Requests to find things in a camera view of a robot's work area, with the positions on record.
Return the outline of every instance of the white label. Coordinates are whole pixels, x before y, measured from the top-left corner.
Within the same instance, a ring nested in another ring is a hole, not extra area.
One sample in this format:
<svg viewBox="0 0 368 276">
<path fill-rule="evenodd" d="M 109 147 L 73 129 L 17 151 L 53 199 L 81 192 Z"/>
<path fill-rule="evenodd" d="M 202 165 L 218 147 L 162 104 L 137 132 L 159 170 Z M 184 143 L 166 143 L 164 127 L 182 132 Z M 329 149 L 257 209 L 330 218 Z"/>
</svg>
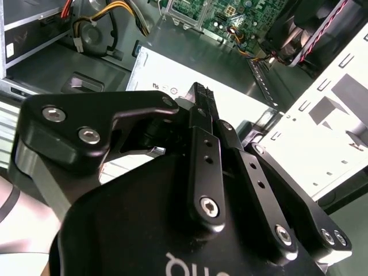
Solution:
<svg viewBox="0 0 368 276">
<path fill-rule="evenodd" d="M 14 55 L 14 43 L 10 43 L 6 46 L 6 57 L 9 58 Z"/>
</svg>

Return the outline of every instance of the screw hole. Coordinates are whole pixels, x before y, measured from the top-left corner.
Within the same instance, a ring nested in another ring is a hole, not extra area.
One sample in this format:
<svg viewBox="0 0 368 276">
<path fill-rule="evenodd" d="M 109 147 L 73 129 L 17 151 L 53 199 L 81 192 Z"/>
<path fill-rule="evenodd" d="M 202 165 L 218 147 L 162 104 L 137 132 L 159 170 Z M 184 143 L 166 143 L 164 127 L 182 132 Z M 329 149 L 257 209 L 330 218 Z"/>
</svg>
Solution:
<svg viewBox="0 0 368 276">
<path fill-rule="evenodd" d="M 205 144 L 209 148 L 212 147 L 212 143 L 210 141 L 208 141 L 208 140 L 205 140 Z"/>
<path fill-rule="evenodd" d="M 212 160 L 212 158 L 211 158 L 211 157 L 209 157 L 209 156 L 205 156 L 205 161 L 206 161 L 207 163 L 209 163 L 209 164 L 213 164 L 213 160 Z"/>
<path fill-rule="evenodd" d="M 261 187 L 261 188 L 263 188 L 263 189 L 265 189 L 266 187 L 265 187 L 265 184 L 263 184 L 263 182 L 262 181 L 258 181 L 258 185 L 259 185 L 259 187 Z"/>
</svg>

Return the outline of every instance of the yellow wire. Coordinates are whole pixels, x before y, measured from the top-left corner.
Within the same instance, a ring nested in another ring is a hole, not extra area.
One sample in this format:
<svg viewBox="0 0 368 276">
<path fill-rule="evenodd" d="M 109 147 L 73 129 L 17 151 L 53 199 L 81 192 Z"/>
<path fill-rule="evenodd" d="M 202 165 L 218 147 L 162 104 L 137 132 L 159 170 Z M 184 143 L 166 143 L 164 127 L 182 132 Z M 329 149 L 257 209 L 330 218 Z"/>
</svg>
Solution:
<svg viewBox="0 0 368 276">
<path fill-rule="evenodd" d="M 99 17 L 101 14 L 104 14 L 106 12 L 108 12 L 109 10 L 115 8 L 115 7 L 123 7 L 124 9 L 126 9 L 127 11 L 129 11 L 129 13 L 131 15 L 134 16 L 134 13 L 132 11 L 132 9 L 123 1 L 115 1 L 109 5 L 107 5 L 106 7 L 104 7 L 101 11 L 99 11 L 98 13 L 96 13 L 95 15 L 91 16 L 91 17 L 87 17 L 87 16 L 82 16 L 82 17 L 79 17 L 77 20 L 80 20 L 80 19 L 86 19 L 86 20 L 89 20 L 89 21 L 93 21 L 93 19 Z M 79 37 L 79 26 L 80 26 L 81 22 L 77 22 L 75 24 L 75 29 L 74 29 L 74 32 L 75 32 L 75 35 L 76 37 Z"/>
</svg>

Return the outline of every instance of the cable connector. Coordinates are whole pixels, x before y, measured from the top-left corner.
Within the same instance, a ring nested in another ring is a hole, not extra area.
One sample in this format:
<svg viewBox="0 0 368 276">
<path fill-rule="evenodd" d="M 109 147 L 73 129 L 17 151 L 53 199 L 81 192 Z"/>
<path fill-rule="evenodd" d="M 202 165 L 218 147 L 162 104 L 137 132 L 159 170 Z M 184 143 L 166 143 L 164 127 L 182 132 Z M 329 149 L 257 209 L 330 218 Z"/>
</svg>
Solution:
<svg viewBox="0 0 368 276">
<path fill-rule="evenodd" d="M 78 53 L 83 53 L 84 50 L 83 50 L 82 39 L 80 37 L 75 37 L 73 38 L 73 42 L 74 42 L 74 45 Z"/>
</svg>

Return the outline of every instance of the wire bundle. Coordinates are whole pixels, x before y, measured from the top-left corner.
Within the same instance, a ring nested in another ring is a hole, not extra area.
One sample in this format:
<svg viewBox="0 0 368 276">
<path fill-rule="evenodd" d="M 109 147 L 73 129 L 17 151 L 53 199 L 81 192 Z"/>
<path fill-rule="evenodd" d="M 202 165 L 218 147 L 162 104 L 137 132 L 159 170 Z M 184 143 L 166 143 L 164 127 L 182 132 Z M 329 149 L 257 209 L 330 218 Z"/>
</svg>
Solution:
<svg viewBox="0 0 368 276">
<path fill-rule="evenodd" d="M 113 9 L 116 9 L 117 7 L 124 8 L 132 16 L 134 16 L 134 18 L 136 19 L 137 27 L 139 28 L 139 30 L 141 31 L 141 33 L 144 36 L 147 36 L 150 33 L 148 28 L 147 28 L 147 24 L 142 23 L 141 19 L 139 18 L 140 16 L 137 15 L 136 10 L 134 8 L 132 8 L 131 2 L 129 0 L 125 0 L 125 1 L 115 1 L 115 2 L 112 2 L 111 4 L 108 4 L 105 8 L 103 8 L 101 11 L 99 11 L 98 13 L 96 13 L 95 15 L 93 15 L 91 17 L 87 17 L 87 16 L 79 17 L 73 23 L 74 37 L 77 38 L 77 37 L 81 36 L 81 34 L 79 33 L 79 27 L 80 27 L 80 25 L 83 21 L 90 22 L 93 25 L 95 25 L 96 21 L 100 20 L 102 17 L 104 17 L 105 15 L 107 15 Z"/>
<path fill-rule="evenodd" d="M 228 27 L 227 31 L 228 31 L 228 33 L 230 33 L 231 35 L 233 35 L 235 37 L 235 41 L 236 41 L 236 45 L 237 45 L 237 50 L 242 55 L 244 55 L 247 59 L 251 59 L 251 60 L 253 60 L 255 62 L 259 62 L 261 60 L 267 60 L 267 59 L 270 58 L 269 56 L 266 56 L 264 58 L 253 57 L 249 53 L 244 52 L 242 50 L 242 43 L 240 42 L 240 40 L 244 38 L 244 33 L 239 32 L 238 29 L 236 29 L 236 27 L 234 27 L 234 26 Z"/>
<path fill-rule="evenodd" d="M 328 29 L 328 27 L 331 25 L 331 23 L 336 18 L 336 16 L 344 9 L 344 7 L 346 6 L 347 2 L 348 2 L 348 0 L 346 0 L 345 2 L 343 2 L 342 5 L 341 5 L 341 7 L 338 8 L 337 11 L 336 11 L 336 13 L 329 19 L 329 21 L 323 27 L 323 29 L 320 31 L 320 33 L 318 34 L 318 36 L 316 37 L 316 39 L 314 40 L 314 42 L 312 43 L 312 45 L 310 45 L 310 47 L 308 48 L 307 52 L 301 56 L 300 62 L 303 62 L 304 59 L 306 58 L 306 56 L 308 56 L 311 53 L 311 51 L 314 48 L 314 46 L 316 46 L 317 42 L 321 39 L 322 35 Z"/>
<path fill-rule="evenodd" d="M 67 2 L 64 5 L 62 14 L 60 16 L 61 18 L 66 18 L 69 16 L 70 7 L 71 7 L 72 2 L 73 2 L 72 0 L 67 0 Z"/>
</svg>

